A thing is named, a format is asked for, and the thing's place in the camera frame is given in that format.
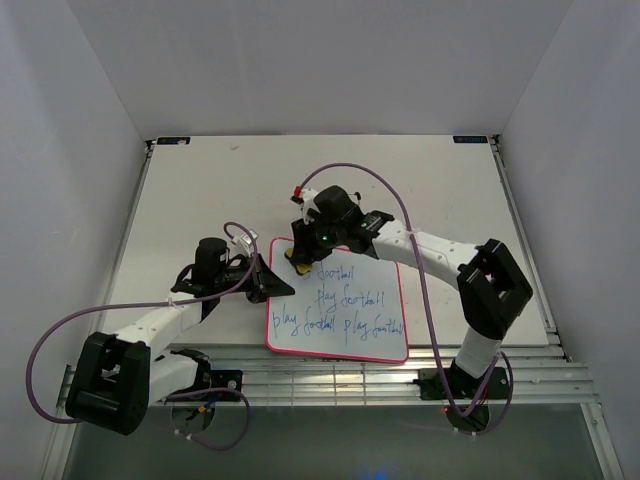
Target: purple cable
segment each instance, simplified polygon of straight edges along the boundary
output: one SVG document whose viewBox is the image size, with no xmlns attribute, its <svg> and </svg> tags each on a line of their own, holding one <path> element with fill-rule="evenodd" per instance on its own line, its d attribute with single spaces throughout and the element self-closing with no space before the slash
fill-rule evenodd
<svg viewBox="0 0 640 480">
<path fill-rule="evenodd" d="M 194 442 L 199 443 L 200 445 L 207 447 L 211 450 L 215 450 L 216 452 L 224 452 L 227 450 L 231 450 L 233 447 L 235 447 L 238 443 L 240 443 L 242 441 L 242 439 L 245 437 L 245 435 L 247 434 L 247 432 L 249 431 L 249 426 L 251 425 L 251 405 L 249 405 L 249 400 L 247 399 L 247 397 L 244 395 L 244 393 L 238 391 L 238 390 L 234 390 L 232 388 L 205 388 L 204 390 L 197 390 L 195 392 L 187 392 L 187 393 L 175 393 L 173 395 L 169 395 L 167 397 L 167 400 L 169 401 L 176 401 L 176 400 L 180 400 L 182 398 L 191 398 L 195 395 L 204 395 L 207 393 L 232 393 L 234 395 L 237 395 L 238 397 L 240 397 L 240 399 L 244 402 L 246 410 L 247 410 L 247 416 L 246 419 L 244 421 L 244 427 L 242 428 L 242 431 L 240 432 L 240 434 L 235 438 L 235 440 L 231 443 L 228 443 L 227 445 L 214 445 L 213 443 L 208 442 L 207 440 L 203 439 L 203 438 L 199 438 L 196 437 L 194 435 L 192 435 L 191 433 L 187 432 L 186 430 L 182 430 L 180 428 L 176 429 L 180 434 L 184 435 L 187 439 L 189 440 L 193 440 Z"/>
<path fill-rule="evenodd" d="M 509 362 L 509 359 L 504 354 L 504 352 L 500 352 L 500 355 L 502 355 L 502 358 L 504 359 L 504 363 L 507 366 L 507 372 L 509 374 L 509 383 L 511 384 L 511 388 L 509 388 L 509 392 L 507 393 L 507 400 L 504 402 L 504 407 L 502 409 L 502 412 L 500 412 L 500 416 L 498 417 L 498 419 L 495 422 L 493 422 L 491 424 L 491 426 L 485 428 L 484 430 L 480 430 L 479 432 L 467 432 L 465 430 L 454 430 L 455 432 L 460 432 L 463 435 L 469 435 L 469 436 L 486 435 L 487 433 L 494 431 L 498 427 L 498 425 L 500 425 L 502 423 L 502 421 L 504 420 L 504 418 L 506 417 L 507 411 L 509 410 L 509 407 L 511 406 L 511 400 L 513 399 L 513 369 L 511 368 L 511 362 Z M 414 429 L 417 429 L 417 430 L 429 430 L 429 431 L 436 431 L 436 432 L 451 432 L 450 428 L 432 427 L 432 426 L 429 426 L 429 425 L 416 425 L 414 423 L 408 423 L 408 422 L 400 422 L 400 423 L 402 423 L 402 425 L 404 425 L 405 427 L 414 428 Z"/>
<path fill-rule="evenodd" d="M 442 386 L 444 388 L 445 394 L 447 396 L 447 400 L 449 401 L 449 405 L 451 405 L 451 408 L 453 408 L 454 412 L 462 417 L 468 417 L 469 415 L 471 415 L 471 413 L 473 412 L 473 410 L 475 409 L 476 405 L 478 404 L 478 402 L 480 401 L 480 397 L 481 395 L 484 393 L 484 389 L 486 388 L 488 382 L 489 382 L 489 378 L 491 377 L 491 373 L 493 372 L 493 368 L 495 367 L 495 364 L 498 360 L 497 356 L 496 358 L 493 359 L 493 362 L 491 363 L 491 365 L 489 366 L 489 369 L 487 370 L 487 372 L 484 375 L 484 378 L 480 384 L 480 387 L 478 388 L 478 391 L 476 393 L 476 395 L 473 397 L 473 399 L 471 400 L 471 403 L 469 404 L 469 406 L 464 410 L 464 412 L 462 410 L 460 410 L 460 407 L 458 407 L 458 405 L 456 404 L 454 398 L 453 398 L 453 394 L 451 393 L 451 387 L 449 386 L 449 381 L 447 380 L 447 376 L 445 374 L 444 371 L 444 367 L 442 366 L 442 358 L 440 357 L 440 351 L 439 351 L 439 347 L 438 347 L 438 341 L 436 338 L 436 329 L 435 329 L 435 325 L 433 323 L 433 317 L 431 314 L 431 305 L 429 302 L 429 292 L 427 291 L 427 280 L 426 280 L 426 273 L 424 270 L 424 264 L 422 263 L 422 256 L 420 255 L 420 250 L 418 248 L 418 242 L 415 238 L 415 235 L 411 232 L 412 227 L 411 227 L 411 220 L 409 218 L 409 212 L 407 211 L 407 207 L 405 206 L 404 202 L 402 201 L 402 198 L 400 198 L 400 195 L 398 194 L 398 192 L 391 186 L 391 184 L 389 182 L 387 182 L 384 178 L 382 178 L 379 174 L 377 174 L 376 172 L 374 172 L 373 170 L 371 170 L 370 168 L 367 167 L 363 167 L 362 165 L 358 165 L 357 163 L 347 163 L 347 162 L 338 162 L 338 163 L 329 163 L 327 165 L 324 165 L 320 168 L 318 168 L 317 170 L 314 170 L 313 172 L 311 172 L 309 174 L 309 176 L 307 176 L 307 178 L 304 179 L 304 181 L 300 184 L 300 188 L 304 188 L 307 183 L 309 183 L 309 181 L 315 177 L 317 174 L 319 174 L 320 172 L 323 172 L 324 170 L 328 170 L 329 168 L 335 168 L 335 167 L 349 167 L 349 168 L 355 168 L 358 170 L 362 170 L 370 175 L 372 175 L 373 177 L 375 177 L 376 179 L 378 179 L 378 181 L 380 181 L 380 183 L 382 183 L 387 190 L 389 190 L 389 192 L 391 193 L 391 195 L 394 196 L 394 198 L 396 199 L 396 201 L 398 202 L 398 205 L 400 206 L 400 210 L 402 210 L 402 215 L 404 217 L 404 223 L 407 227 L 407 230 L 410 232 L 409 233 L 409 239 L 411 240 L 411 246 L 413 247 L 413 254 L 415 255 L 416 258 L 416 264 L 418 267 L 418 273 L 420 274 L 420 289 L 422 290 L 422 301 L 424 304 L 424 311 L 425 311 L 425 315 L 427 317 L 427 327 L 429 329 L 429 337 L 431 338 L 431 348 L 433 349 L 433 358 L 436 362 L 436 366 L 438 368 L 438 375 L 440 376 L 440 381 L 442 382 Z M 502 356 L 505 359 L 505 362 L 508 362 L 506 355 L 501 352 Z M 510 385 L 510 393 L 509 396 L 511 396 L 513 394 L 513 381 L 511 382 Z M 504 412 L 506 414 L 506 411 L 509 408 L 509 404 L 511 402 L 508 401 L 507 403 L 505 403 L 505 409 Z M 496 421 L 496 423 L 494 424 L 494 428 L 495 426 L 497 426 L 502 419 L 504 418 L 504 415 L 500 415 L 500 417 L 498 418 L 498 420 Z"/>
<path fill-rule="evenodd" d="M 224 292 L 215 293 L 213 295 L 209 295 L 208 297 L 175 301 L 173 302 L 174 305 L 190 305 L 192 303 L 200 303 L 200 302 L 206 302 L 209 300 L 215 300 L 216 298 L 220 298 L 224 295 L 235 292 L 249 278 L 249 275 L 251 275 L 251 272 L 255 268 L 256 262 L 258 260 L 258 245 L 256 244 L 253 236 L 251 235 L 251 232 L 249 232 L 248 229 L 246 229 L 245 227 L 243 227 L 242 225 L 236 222 L 227 222 L 224 224 L 223 228 L 225 233 L 227 233 L 227 235 L 231 236 L 228 231 L 229 226 L 237 227 L 249 236 L 251 240 L 251 248 L 253 250 L 251 267 L 246 271 L 246 273 L 242 276 L 242 278 L 238 281 L 238 283 L 236 283 L 233 287 L 225 290 Z M 35 346 L 33 347 L 33 350 L 31 351 L 31 355 L 29 355 L 29 360 L 27 361 L 27 372 L 25 377 L 27 397 L 29 398 L 29 403 L 31 403 L 31 406 L 36 411 L 36 413 L 40 415 L 42 418 L 44 418 L 45 420 L 48 420 L 52 423 L 70 425 L 70 424 L 81 422 L 81 420 L 77 420 L 75 418 L 58 418 L 58 417 L 54 417 L 53 415 L 50 415 L 40 406 L 40 404 L 38 403 L 38 400 L 36 399 L 35 393 L 33 391 L 33 365 L 36 361 L 36 356 L 38 355 L 38 352 L 42 348 L 42 345 L 44 344 L 44 342 L 46 342 L 47 339 L 56 330 L 58 330 L 60 327 L 70 322 L 71 320 L 81 317 L 83 315 L 88 315 L 90 313 L 104 312 L 107 310 L 124 310 L 126 308 L 155 308 L 155 307 L 169 307 L 169 306 L 171 306 L 170 302 L 120 303 L 115 305 L 101 305 L 97 307 L 90 307 L 90 308 L 85 308 L 83 310 L 78 310 L 77 312 L 72 313 L 71 315 L 68 315 L 64 317 L 62 320 L 53 324 L 49 328 L 49 330 L 47 330 L 44 333 L 44 335 L 42 335 L 42 337 L 40 337 L 40 339 L 36 342 Z"/>
</svg>

